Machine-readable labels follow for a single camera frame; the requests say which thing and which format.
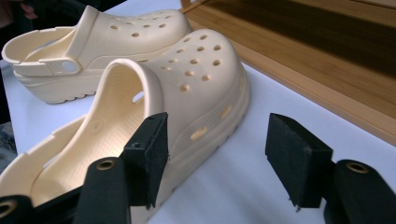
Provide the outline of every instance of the white surface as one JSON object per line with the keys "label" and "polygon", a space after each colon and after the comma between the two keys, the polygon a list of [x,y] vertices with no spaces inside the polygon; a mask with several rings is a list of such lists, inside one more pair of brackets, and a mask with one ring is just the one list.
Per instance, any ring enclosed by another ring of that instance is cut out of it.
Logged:
{"label": "white surface", "polygon": [[[176,0],[130,0],[110,9],[127,16],[180,8]],[[18,151],[88,112],[93,96],[60,105],[36,99],[2,65]],[[333,150],[333,161],[373,166],[396,190],[396,148],[247,67],[250,109],[235,134],[163,204],[150,223],[324,223],[322,209],[299,213],[264,155],[270,113],[296,119]]]}

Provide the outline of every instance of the shoe strap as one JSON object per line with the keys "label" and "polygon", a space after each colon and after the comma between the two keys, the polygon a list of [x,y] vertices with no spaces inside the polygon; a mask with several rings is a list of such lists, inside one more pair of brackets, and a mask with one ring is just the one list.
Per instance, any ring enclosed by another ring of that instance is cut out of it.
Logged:
{"label": "shoe strap", "polygon": [[4,46],[3,58],[13,64],[17,74],[29,77],[74,75],[80,71],[81,66],[70,57],[24,62],[33,51],[63,38],[73,30],[73,27],[56,27],[17,36]]}

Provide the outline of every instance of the black clamp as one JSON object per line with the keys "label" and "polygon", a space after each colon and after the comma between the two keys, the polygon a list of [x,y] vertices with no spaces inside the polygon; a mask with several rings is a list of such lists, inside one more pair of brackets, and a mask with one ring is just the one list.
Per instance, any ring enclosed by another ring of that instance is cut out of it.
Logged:
{"label": "black clamp", "polygon": [[334,164],[332,149],[296,120],[270,115],[265,154],[298,210],[324,198],[327,224],[396,223],[396,196],[380,174],[359,161]]}
{"label": "black clamp", "polygon": [[130,206],[155,207],[169,158],[167,117],[146,118],[118,158],[89,166],[82,187],[38,207],[22,195],[0,198],[0,223],[131,223]]}

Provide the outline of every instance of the clog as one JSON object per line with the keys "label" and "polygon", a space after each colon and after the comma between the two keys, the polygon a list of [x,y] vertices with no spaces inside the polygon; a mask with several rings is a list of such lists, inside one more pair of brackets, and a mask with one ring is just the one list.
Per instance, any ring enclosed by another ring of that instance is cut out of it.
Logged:
{"label": "clog", "polygon": [[94,94],[111,61],[151,59],[189,32],[189,22],[177,10],[117,17],[87,6],[76,27],[17,36],[2,54],[32,94],[57,104]]}
{"label": "clog", "polygon": [[[0,196],[29,195],[39,205],[81,186],[93,161],[118,157],[144,118],[167,112],[170,159],[157,198],[161,204],[234,132],[248,102],[244,67],[228,39],[215,31],[192,32],[144,63],[115,60],[86,117],[12,162],[0,176]],[[132,209],[133,223],[145,223],[156,211]]]}

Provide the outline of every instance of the ventilation hole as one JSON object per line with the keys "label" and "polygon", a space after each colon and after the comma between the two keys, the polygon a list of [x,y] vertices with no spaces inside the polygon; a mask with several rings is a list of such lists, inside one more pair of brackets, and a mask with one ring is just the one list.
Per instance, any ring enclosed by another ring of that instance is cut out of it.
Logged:
{"label": "ventilation hole", "polygon": [[194,73],[192,71],[187,71],[184,73],[184,75],[186,75],[186,77],[192,77]]}
{"label": "ventilation hole", "polygon": [[208,81],[209,80],[209,76],[203,76],[202,77],[202,81]]}
{"label": "ventilation hole", "polygon": [[225,119],[225,117],[227,117],[227,115],[230,114],[231,109],[232,109],[232,108],[231,108],[230,105],[227,106],[225,109],[223,109],[223,111],[221,111],[221,113],[220,113],[220,118],[221,118],[221,119]]}
{"label": "ventilation hole", "polygon": [[220,46],[220,45],[216,45],[213,49],[214,49],[214,50],[220,50],[220,49],[221,49],[221,46]]}
{"label": "ventilation hole", "polygon": [[189,85],[181,85],[180,86],[180,90],[181,91],[188,91],[190,89],[190,86]]}
{"label": "ventilation hole", "polygon": [[139,92],[132,98],[132,103],[136,104],[139,100],[143,99],[145,93],[143,91]]}
{"label": "ventilation hole", "polygon": [[215,61],[213,62],[213,65],[219,66],[219,65],[220,65],[220,60],[215,60]]}
{"label": "ventilation hole", "polygon": [[201,138],[206,132],[207,132],[207,128],[205,126],[205,127],[201,128],[201,129],[199,129],[198,131],[196,131],[195,133],[193,133],[190,136],[190,140],[192,142],[194,142],[194,141],[198,140],[199,138]]}

